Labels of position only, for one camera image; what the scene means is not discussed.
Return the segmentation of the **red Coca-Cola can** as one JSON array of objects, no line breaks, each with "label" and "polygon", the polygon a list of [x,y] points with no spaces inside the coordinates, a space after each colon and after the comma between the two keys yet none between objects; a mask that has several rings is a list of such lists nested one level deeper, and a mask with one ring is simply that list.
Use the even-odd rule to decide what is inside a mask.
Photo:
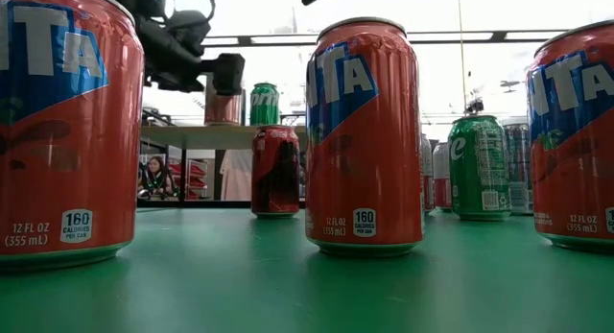
[{"label": "red Coca-Cola can", "polygon": [[260,219],[299,211],[299,143],[290,126],[259,126],[252,141],[251,212]]}]

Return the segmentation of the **white red can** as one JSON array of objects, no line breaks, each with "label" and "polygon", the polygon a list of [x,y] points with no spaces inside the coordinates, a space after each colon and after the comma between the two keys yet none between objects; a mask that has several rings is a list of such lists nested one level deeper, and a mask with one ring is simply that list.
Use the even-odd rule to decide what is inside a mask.
[{"label": "white red can", "polygon": [[433,151],[435,185],[435,207],[443,211],[452,210],[448,143],[437,143]]}]

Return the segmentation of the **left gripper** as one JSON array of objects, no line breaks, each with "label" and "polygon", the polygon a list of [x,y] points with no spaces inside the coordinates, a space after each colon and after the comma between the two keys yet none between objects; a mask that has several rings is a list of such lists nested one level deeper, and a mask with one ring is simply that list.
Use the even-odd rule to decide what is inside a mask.
[{"label": "left gripper", "polygon": [[198,76],[211,73],[218,95],[239,95],[245,59],[240,54],[222,53],[216,59],[201,60],[201,43],[209,31],[209,21],[198,11],[174,12],[163,26],[139,16],[147,85],[158,83],[162,90],[198,92],[204,90]]}]

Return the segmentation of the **black table frame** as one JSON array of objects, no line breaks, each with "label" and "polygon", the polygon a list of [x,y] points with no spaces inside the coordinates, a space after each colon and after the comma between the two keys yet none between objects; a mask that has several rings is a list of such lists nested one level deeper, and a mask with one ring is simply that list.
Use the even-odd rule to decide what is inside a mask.
[{"label": "black table frame", "polygon": [[251,209],[249,201],[138,201],[138,208]]}]

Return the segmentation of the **silver grey can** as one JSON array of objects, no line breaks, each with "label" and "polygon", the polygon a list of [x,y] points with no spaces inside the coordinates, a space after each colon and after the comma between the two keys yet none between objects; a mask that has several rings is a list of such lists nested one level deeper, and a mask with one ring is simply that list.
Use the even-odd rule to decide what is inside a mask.
[{"label": "silver grey can", "polygon": [[213,84],[213,76],[206,76],[204,124],[232,125],[241,124],[242,95],[220,95]]}]

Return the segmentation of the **green table mat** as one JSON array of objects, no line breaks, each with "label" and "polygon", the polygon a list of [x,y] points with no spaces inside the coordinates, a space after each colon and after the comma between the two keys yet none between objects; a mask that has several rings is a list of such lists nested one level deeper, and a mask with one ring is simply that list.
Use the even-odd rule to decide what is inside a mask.
[{"label": "green table mat", "polygon": [[0,333],[614,333],[614,254],[436,212],[409,254],[345,258],[301,218],[143,210],[111,260],[0,274]]}]

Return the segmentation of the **red storage rack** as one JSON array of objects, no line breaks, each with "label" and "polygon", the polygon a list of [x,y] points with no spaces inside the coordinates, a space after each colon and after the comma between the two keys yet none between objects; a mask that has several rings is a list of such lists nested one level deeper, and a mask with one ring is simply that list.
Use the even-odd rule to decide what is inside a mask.
[{"label": "red storage rack", "polygon": [[[188,158],[186,162],[186,179],[185,179],[185,200],[186,201],[204,201],[208,198],[207,190],[207,173],[208,162],[204,160]],[[181,161],[178,158],[170,158],[168,169],[172,175],[176,185],[176,192],[179,193],[179,185],[181,184]]]}]

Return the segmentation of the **person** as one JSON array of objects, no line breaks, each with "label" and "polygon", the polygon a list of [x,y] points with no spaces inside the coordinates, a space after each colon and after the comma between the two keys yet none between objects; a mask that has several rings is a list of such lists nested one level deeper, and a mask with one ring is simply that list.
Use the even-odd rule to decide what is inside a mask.
[{"label": "person", "polygon": [[136,193],[141,200],[169,200],[177,195],[174,179],[160,156],[153,156],[146,164],[139,164]]}]

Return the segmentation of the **wooden shelf platform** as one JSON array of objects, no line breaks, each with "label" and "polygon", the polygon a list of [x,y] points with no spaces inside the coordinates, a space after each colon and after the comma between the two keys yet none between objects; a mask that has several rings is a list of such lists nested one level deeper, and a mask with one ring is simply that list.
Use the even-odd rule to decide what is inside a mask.
[{"label": "wooden shelf platform", "polygon": [[[181,151],[181,184],[176,201],[185,200],[186,162],[190,150],[250,150],[253,138],[265,126],[191,126],[191,127],[142,127],[141,141],[143,143],[173,146]],[[221,201],[219,195],[213,201]]]}]

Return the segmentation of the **green Sprite can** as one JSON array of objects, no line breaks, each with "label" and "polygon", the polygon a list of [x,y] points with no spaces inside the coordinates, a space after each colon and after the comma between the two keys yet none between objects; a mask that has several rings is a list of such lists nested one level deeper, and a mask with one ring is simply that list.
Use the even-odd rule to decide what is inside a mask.
[{"label": "green Sprite can", "polygon": [[452,210],[466,221],[503,221],[510,215],[505,134],[496,117],[456,120],[448,136]]},{"label": "green Sprite can", "polygon": [[280,123],[279,93],[272,83],[257,83],[250,92],[250,124],[278,125]]}]

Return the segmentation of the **silver green slim can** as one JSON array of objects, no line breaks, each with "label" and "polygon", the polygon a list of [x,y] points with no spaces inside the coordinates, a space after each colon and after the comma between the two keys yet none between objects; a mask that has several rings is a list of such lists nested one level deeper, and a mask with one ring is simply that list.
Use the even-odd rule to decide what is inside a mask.
[{"label": "silver green slim can", "polygon": [[533,213],[529,123],[526,117],[502,121],[506,138],[511,213]]}]

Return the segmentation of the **white draped cloth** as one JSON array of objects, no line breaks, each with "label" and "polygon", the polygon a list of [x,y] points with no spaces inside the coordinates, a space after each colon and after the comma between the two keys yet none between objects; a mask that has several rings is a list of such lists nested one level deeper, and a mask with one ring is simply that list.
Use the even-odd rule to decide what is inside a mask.
[{"label": "white draped cloth", "polygon": [[251,150],[227,150],[220,169],[223,177],[221,199],[249,202],[251,200],[251,171]]}]

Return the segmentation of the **red-orange Fanta can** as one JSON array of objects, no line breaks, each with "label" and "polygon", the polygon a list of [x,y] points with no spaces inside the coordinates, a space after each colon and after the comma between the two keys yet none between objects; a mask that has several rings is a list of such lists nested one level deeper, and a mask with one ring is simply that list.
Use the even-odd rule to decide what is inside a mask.
[{"label": "red-orange Fanta can", "polygon": [[536,231],[614,253],[614,18],[547,40],[526,84]]},{"label": "red-orange Fanta can", "polygon": [[0,0],[0,273],[134,235],[144,51],[116,0]]},{"label": "red-orange Fanta can", "polygon": [[320,32],[306,68],[307,239],[358,257],[424,237],[418,62],[404,28],[363,16]]}]

